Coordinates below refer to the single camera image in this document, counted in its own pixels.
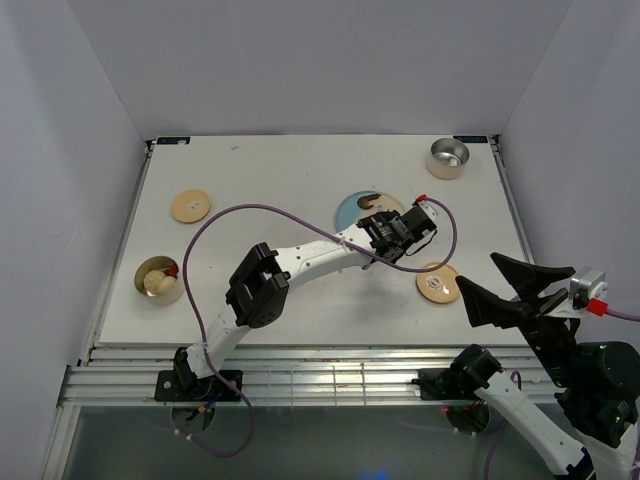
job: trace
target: white enclosure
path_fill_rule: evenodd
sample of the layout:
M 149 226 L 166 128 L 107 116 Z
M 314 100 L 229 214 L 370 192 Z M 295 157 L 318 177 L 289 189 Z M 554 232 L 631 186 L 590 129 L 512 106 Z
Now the white enclosure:
M 0 0 L 0 476 L 38 476 L 141 139 L 502 134 L 538 263 L 605 269 L 639 313 L 639 20 L 632 0 Z

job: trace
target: silver metal bowl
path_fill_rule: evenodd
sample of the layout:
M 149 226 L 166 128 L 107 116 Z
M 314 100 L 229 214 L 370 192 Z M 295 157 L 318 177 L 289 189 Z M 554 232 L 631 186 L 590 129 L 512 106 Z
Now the silver metal bowl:
M 462 174 L 469 161 L 469 149 L 454 138 L 441 138 L 431 145 L 427 168 L 438 178 L 451 180 Z
M 157 295 L 148 291 L 144 286 L 144 277 L 147 275 L 147 273 L 151 272 L 152 270 L 164 270 L 166 268 L 172 267 L 173 265 L 178 265 L 178 263 L 170 257 L 160 255 L 145 260 L 138 267 L 138 270 L 136 270 L 135 276 L 133 278 L 133 284 L 136 287 L 136 290 L 144 295 L 149 303 L 158 306 L 169 305 L 178 300 L 184 293 L 184 281 L 182 280 L 182 272 L 180 271 L 179 265 L 176 283 L 173 284 L 173 287 L 171 287 L 168 292 L 162 295 Z

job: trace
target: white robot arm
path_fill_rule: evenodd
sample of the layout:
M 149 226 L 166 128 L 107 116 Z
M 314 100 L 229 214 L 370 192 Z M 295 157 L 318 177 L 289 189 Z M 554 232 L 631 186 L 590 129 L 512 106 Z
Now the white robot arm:
M 556 395 L 582 443 L 567 435 L 515 387 L 500 363 L 478 345 L 467 347 L 435 378 L 420 371 L 421 397 L 484 400 L 536 449 L 556 478 L 628 480 L 638 435 L 640 356 L 623 342 L 575 341 L 585 313 L 605 313 L 604 273 L 586 268 L 552 269 L 500 254 L 494 263 L 518 297 L 500 299 L 467 278 L 456 282 L 472 326 L 517 327 L 562 393 Z M 539 295 L 551 283 L 570 279 L 569 291 Z
M 377 212 L 337 233 L 336 240 L 396 262 L 409 247 L 435 233 L 436 217 L 422 196 L 404 215 Z M 286 296 L 296 288 L 345 268 L 367 269 L 371 264 L 371 257 L 329 240 L 273 251 L 264 243 L 256 245 L 231 276 L 226 304 L 208 327 L 206 349 L 213 366 L 220 369 L 252 329 L 275 321 Z M 211 376 L 203 347 L 195 344 L 186 350 L 189 368 L 197 378 Z

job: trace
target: purple cable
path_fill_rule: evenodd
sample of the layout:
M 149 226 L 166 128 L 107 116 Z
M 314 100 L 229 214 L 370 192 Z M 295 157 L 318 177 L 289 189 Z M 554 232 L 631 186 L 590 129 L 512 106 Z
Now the purple cable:
M 640 468 L 636 467 L 635 465 L 640 462 L 640 437 L 637 440 L 637 445 L 636 445 L 636 456 L 633 459 L 633 470 L 631 473 L 631 480 L 638 480 L 638 477 L 640 477 Z
M 438 265 L 434 266 L 434 267 L 430 267 L 430 268 L 409 268 L 409 267 L 402 267 L 400 265 L 396 265 L 392 262 L 390 262 L 389 260 L 379 257 L 374 253 L 371 253 L 367 250 L 365 250 L 364 248 L 358 246 L 358 245 L 354 245 L 351 242 L 343 242 L 344 245 L 346 245 L 347 247 L 362 253 L 363 255 L 367 255 L 368 257 L 371 257 L 372 259 L 383 263 L 391 268 L 395 268 L 396 270 L 400 270 L 401 272 L 408 272 L 408 273 L 426 273 L 426 272 L 432 272 L 434 270 L 437 270 L 438 268 L 444 266 L 453 256 L 453 253 L 455 252 L 456 249 L 456 244 L 458 243 L 458 228 L 456 226 L 456 221 L 453 218 L 453 213 L 451 212 L 451 210 L 449 210 L 449 208 L 443 204 L 442 202 L 435 200 L 433 198 L 427 198 L 428 202 L 431 202 L 437 206 L 439 206 L 442 210 L 445 211 L 445 213 L 448 215 L 449 220 L 451 220 L 451 228 L 453 230 L 453 238 L 451 240 L 451 249 L 449 250 L 449 253 L 447 254 L 447 256 L 445 257 L 445 259 L 440 262 Z M 215 222 L 216 220 L 218 220 L 220 217 L 223 217 L 225 215 L 227 215 L 228 213 L 231 212 L 235 212 L 238 210 L 247 210 L 247 209 L 257 209 L 257 210 L 268 210 L 270 212 L 273 213 L 277 213 L 278 215 L 282 215 L 283 217 L 287 217 L 290 220 L 293 220 L 294 222 L 302 225 L 303 227 L 307 227 L 309 230 L 312 230 L 314 232 L 316 232 L 318 235 L 321 235 L 329 240 L 331 240 L 332 242 L 335 243 L 341 243 L 341 239 L 338 239 L 336 236 L 334 236 L 331 233 L 325 232 L 324 230 L 316 227 L 315 225 L 310 224 L 309 222 L 289 213 L 289 212 L 285 212 L 284 210 L 281 210 L 279 208 L 276 207 L 271 207 L 269 205 L 261 205 L 258 203 L 247 203 L 247 204 L 243 204 L 243 205 L 236 205 L 234 207 L 229 207 L 229 208 L 225 208 L 224 210 L 218 212 L 217 214 L 215 214 L 213 217 L 211 217 L 209 220 L 207 220 L 201 227 L 200 229 L 196 232 L 196 234 L 193 236 L 193 238 L 191 239 L 191 241 L 189 242 L 189 245 L 187 245 L 187 250 L 184 254 L 184 260 L 182 261 L 182 276 L 184 279 L 184 289 L 187 292 L 187 297 L 189 298 L 189 303 L 191 304 L 191 308 L 193 309 L 193 313 L 196 316 L 196 320 L 198 320 L 198 326 L 200 327 L 200 336 L 202 337 L 202 343 L 206 346 L 207 344 L 207 332 L 206 332 L 206 328 L 204 326 L 204 321 L 202 320 L 202 315 L 200 314 L 200 310 L 198 309 L 198 306 L 196 305 L 196 301 L 193 298 L 193 293 L 191 292 L 191 286 L 189 285 L 189 277 L 188 277 L 188 264 L 189 264 L 189 256 L 191 255 L 191 251 L 193 250 L 193 247 L 195 246 L 196 242 L 198 241 L 198 239 L 200 238 L 200 236 L 204 233 L 204 231 L 209 228 L 209 226 Z M 220 375 L 220 373 L 215 369 L 215 367 L 213 366 L 213 363 L 211 362 L 211 357 L 209 357 L 209 352 L 207 352 L 206 347 L 204 348 L 204 358 L 205 361 L 207 362 L 207 365 L 209 366 L 209 369 L 211 370 L 211 373 L 213 373 L 213 375 L 223 384 L 225 385 L 228 389 L 230 389 L 232 392 L 234 392 L 236 395 L 238 395 L 242 401 L 247 405 L 248 409 L 249 409 L 249 415 L 250 415 L 250 425 L 249 425 L 249 433 L 247 435 L 247 438 L 245 439 L 245 441 L 242 443 L 242 445 L 240 445 L 237 449 L 231 451 L 231 452 L 221 452 L 217 449 L 215 449 L 214 447 L 212 447 L 211 445 L 209 445 L 205 440 L 195 436 L 195 435 L 191 435 L 191 439 L 197 443 L 198 445 L 200 445 L 202 448 L 204 448 L 207 452 L 211 453 L 212 455 L 219 457 L 219 458 L 230 458 L 230 457 L 234 457 L 235 455 L 239 454 L 240 452 L 242 452 L 245 448 L 247 448 L 247 446 L 251 443 L 251 440 L 253 440 L 253 435 L 255 433 L 255 423 L 256 423 L 256 418 L 255 418 L 255 412 L 253 411 L 253 405 L 251 405 L 251 402 L 249 401 L 249 399 L 246 397 L 246 395 L 240 391 L 239 389 L 237 389 L 233 384 L 231 384 L 226 378 L 224 378 L 222 375 Z
M 616 310 L 611 310 L 607 308 L 607 311 L 604 312 L 610 317 L 620 318 L 622 320 L 629 320 L 631 322 L 640 322 L 640 315 L 631 315 L 630 313 L 618 312 Z
M 514 370 L 513 372 L 511 372 L 511 380 L 513 381 L 514 378 L 518 379 L 518 389 L 522 390 L 522 376 L 520 375 L 520 372 L 518 370 Z M 493 457 L 493 454 L 496 453 L 496 449 L 498 448 L 500 439 L 502 439 L 502 436 L 504 435 L 504 431 L 507 429 L 508 423 L 509 422 L 507 422 L 507 420 L 502 421 L 500 430 L 498 431 L 498 435 L 496 435 L 496 438 L 494 438 L 493 443 L 489 448 L 487 459 L 484 461 L 484 480 L 489 480 L 489 466 L 491 465 L 491 458 Z

